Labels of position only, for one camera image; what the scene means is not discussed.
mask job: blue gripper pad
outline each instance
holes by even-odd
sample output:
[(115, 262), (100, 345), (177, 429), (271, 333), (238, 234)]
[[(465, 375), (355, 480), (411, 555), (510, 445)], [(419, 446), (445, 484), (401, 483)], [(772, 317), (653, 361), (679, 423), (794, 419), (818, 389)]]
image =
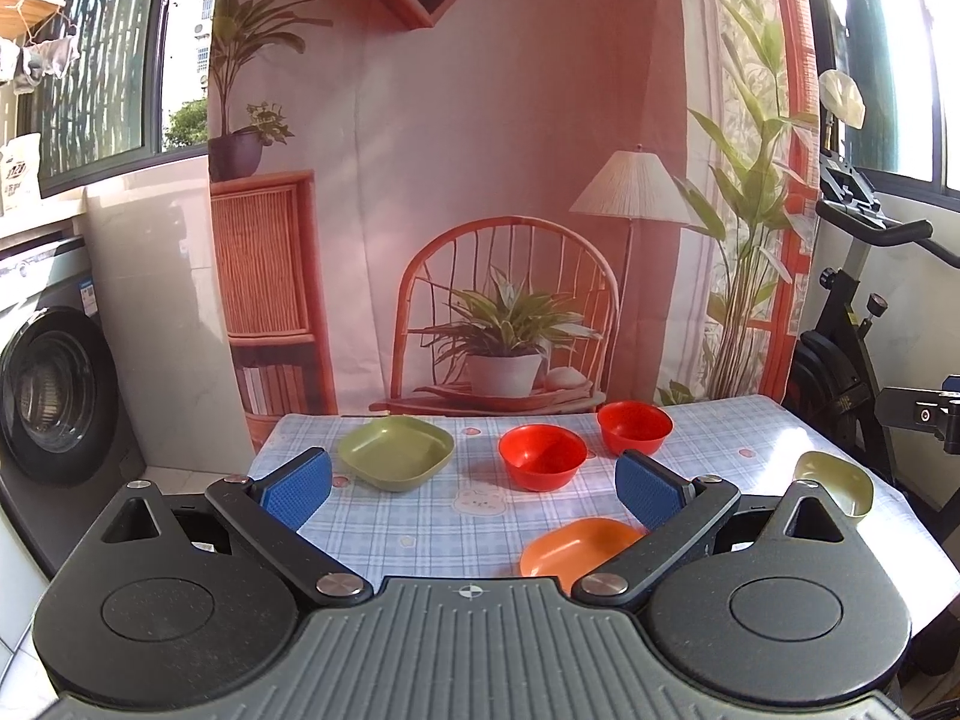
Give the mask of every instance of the blue gripper pad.
[[(310, 450), (280, 466), (261, 480), (265, 483), (260, 505), (292, 531), (299, 531), (323, 501), (333, 485), (333, 465), (328, 452)], [(296, 464), (294, 469), (287, 466)]]
[(632, 449), (617, 458), (614, 483), (616, 497), (649, 531), (693, 499), (693, 485), (687, 480)]

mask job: flower pot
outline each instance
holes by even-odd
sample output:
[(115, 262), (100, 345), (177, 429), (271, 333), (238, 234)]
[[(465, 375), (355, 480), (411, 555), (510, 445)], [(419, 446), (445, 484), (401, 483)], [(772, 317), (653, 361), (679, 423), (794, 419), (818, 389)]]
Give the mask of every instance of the flower pot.
[(210, 180), (229, 181), (253, 175), (260, 165), (263, 141), (256, 130), (240, 130), (208, 141)]
[(542, 357), (474, 357), (467, 355), (470, 389), (477, 395), (526, 397), (534, 389), (534, 378)]

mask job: red bowl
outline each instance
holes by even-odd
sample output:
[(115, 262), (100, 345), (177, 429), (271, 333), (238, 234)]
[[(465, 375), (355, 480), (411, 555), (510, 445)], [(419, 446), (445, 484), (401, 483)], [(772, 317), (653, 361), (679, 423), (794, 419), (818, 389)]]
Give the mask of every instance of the red bowl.
[(584, 440), (556, 425), (514, 428), (501, 437), (497, 448), (511, 479), (534, 493), (559, 490), (587, 459)]
[(608, 403), (597, 413), (603, 443), (616, 456), (624, 449), (652, 455), (673, 432), (673, 420), (656, 406), (637, 400)]

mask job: silver pivot bolt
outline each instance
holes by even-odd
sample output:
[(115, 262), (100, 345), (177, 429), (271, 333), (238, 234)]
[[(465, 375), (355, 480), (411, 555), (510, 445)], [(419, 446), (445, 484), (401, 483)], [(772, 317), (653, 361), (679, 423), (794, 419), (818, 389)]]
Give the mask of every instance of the silver pivot bolt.
[(349, 598), (363, 590), (363, 580), (354, 574), (325, 574), (318, 579), (317, 589), (331, 598)]
[(619, 574), (587, 574), (580, 580), (580, 586), (590, 595), (620, 595), (625, 593), (630, 584)]

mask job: chair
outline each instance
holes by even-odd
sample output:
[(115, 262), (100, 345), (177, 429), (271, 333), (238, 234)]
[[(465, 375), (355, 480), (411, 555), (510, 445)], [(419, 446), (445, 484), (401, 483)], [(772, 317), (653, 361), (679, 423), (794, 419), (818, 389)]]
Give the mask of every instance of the chair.
[[(604, 402), (608, 346), (619, 314), (610, 264), (591, 242), (563, 225), (509, 215), (461, 224), (429, 242), (411, 260), (397, 300), (390, 396), (371, 404), (371, 410), (453, 416), (507, 413), (464, 408), (438, 394), (416, 391), (424, 385), (466, 386), (462, 364), (438, 361), (440, 352), (436, 344), (431, 346), (434, 337), (426, 328), (458, 319), (449, 307), (450, 289), (486, 292), (492, 266), (504, 271), (512, 284), (529, 279), (531, 290), (567, 295), (571, 309), (584, 316), (584, 325), (600, 335), (596, 340), (578, 338), (572, 348), (550, 354), (550, 367), (576, 368), (589, 380), (589, 391), (570, 402), (510, 413), (582, 413)], [(419, 342), (410, 343), (413, 338)], [(413, 391), (404, 391), (405, 379), (414, 379)]]

